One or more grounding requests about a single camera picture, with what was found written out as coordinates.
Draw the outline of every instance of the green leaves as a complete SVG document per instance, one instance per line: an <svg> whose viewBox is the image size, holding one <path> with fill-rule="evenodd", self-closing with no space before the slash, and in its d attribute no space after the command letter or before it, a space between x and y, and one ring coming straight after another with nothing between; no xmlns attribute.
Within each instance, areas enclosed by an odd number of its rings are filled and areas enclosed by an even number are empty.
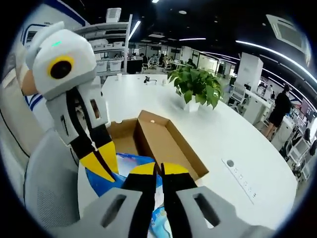
<svg viewBox="0 0 317 238"><path fill-rule="evenodd" d="M191 81L192 77L190 72L183 71L178 74L178 77L184 82L184 81Z"/></svg>
<svg viewBox="0 0 317 238"><path fill-rule="evenodd" d="M207 106L211 104L212 107L215 108L220 99L218 89L215 89L210 85L207 85L206 88L207 88Z"/></svg>
<svg viewBox="0 0 317 238"><path fill-rule="evenodd" d="M169 78L169 82L171 83L176 77L178 77L177 71L172 71L167 74L167 77Z"/></svg>
<svg viewBox="0 0 317 238"><path fill-rule="evenodd" d="M213 97L214 88L211 87L210 85L207 85L206 89L207 89L207 99Z"/></svg>
<svg viewBox="0 0 317 238"><path fill-rule="evenodd" d="M197 70L191 67L182 67L168 73L171 83L174 81L176 93L184 95L188 103L195 95L195 101L204 105L212 105L215 108L223 95L221 84L216 77L204 70Z"/></svg>
<svg viewBox="0 0 317 238"><path fill-rule="evenodd" d="M201 105L205 104L207 101L205 95L202 95L202 94L196 94L195 100L196 100L196 103L200 103Z"/></svg>
<svg viewBox="0 0 317 238"><path fill-rule="evenodd" d="M192 69L190 71L190 74L191 74L191 77L192 77L192 81L194 82L198 78L198 76L200 75L200 72L198 70Z"/></svg>
<svg viewBox="0 0 317 238"><path fill-rule="evenodd" d="M174 81L174 87L176 87L178 84L180 84L182 80L180 78L175 79Z"/></svg>
<svg viewBox="0 0 317 238"><path fill-rule="evenodd" d="M186 103L189 103L190 100L192 100L192 96L193 96L193 91L188 90L185 94L184 94L184 99Z"/></svg>

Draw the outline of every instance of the potted plant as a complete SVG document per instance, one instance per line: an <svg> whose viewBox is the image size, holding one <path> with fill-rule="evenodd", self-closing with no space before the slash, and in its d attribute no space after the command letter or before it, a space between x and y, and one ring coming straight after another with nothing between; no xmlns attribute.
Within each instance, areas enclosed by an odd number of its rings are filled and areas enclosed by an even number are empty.
<svg viewBox="0 0 317 238"><path fill-rule="evenodd" d="M213 109L223 95L217 78L209 72L192 67L181 67L168 73L169 82L174 81L176 93L185 100L184 109L197 111L199 104L212 105Z"/></svg>

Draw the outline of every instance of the power outlet strip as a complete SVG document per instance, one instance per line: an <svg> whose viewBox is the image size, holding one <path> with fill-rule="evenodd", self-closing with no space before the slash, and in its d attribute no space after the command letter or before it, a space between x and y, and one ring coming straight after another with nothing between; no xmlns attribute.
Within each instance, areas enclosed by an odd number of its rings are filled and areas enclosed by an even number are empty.
<svg viewBox="0 0 317 238"><path fill-rule="evenodd" d="M237 180L237 182L244 190L245 194L248 196L249 200L254 205L257 198L257 193L255 192L254 188L251 187L251 183L247 181L247 178L243 176L243 174L239 171L236 164L232 160L221 160L224 163L224 165L229 169L231 174L234 176L234 178Z"/></svg>

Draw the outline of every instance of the open cardboard box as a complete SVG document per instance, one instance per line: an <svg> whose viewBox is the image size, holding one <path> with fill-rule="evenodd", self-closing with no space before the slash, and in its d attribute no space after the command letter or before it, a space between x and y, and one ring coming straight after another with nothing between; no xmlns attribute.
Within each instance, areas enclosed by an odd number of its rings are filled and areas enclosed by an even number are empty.
<svg viewBox="0 0 317 238"><path fill-rule="evenodd" d="M108 131L117 152L151 157L159 173L162 162L182 165L194 180L209 172L169 119L141 111L138 118L112 122Z"/></svg>

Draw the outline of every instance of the black ceiling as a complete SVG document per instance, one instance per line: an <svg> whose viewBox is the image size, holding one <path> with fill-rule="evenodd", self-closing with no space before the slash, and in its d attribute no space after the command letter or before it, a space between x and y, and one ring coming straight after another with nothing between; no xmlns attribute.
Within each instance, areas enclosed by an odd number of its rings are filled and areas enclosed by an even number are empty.
<svg viewBox="0 0 317 238"><path fill-rule="evenodd" d="M296 74L279 63L261 57L264 68L292 83L317 106L317 83L307 74L289 61L268 51L255 47L237 44L236 40L252 42L278 51L306 67L314 76L314 62L307 67L304 54L290 45L275 38L274 32L267 20L266 14L282 17L296 24L304 31L313 50L316 49L313 24L314 8L305 1L254 1L254 0L64 0L90 24L105 22L106 10L110 7L122 8L120 20L128 20L133 14L133 23L142 23L131 39L139 42L144 39L158 42L157 38L149 37L154 32L165 35L162 40L170 46L187 45L193 49L228 55L238 58L238 54L246 52L257 56L264 55L289 67ZM170 41L172 39L204 37L203 41ZM278 77L263 71L266 77L272 77L284 84Z"/></svg>

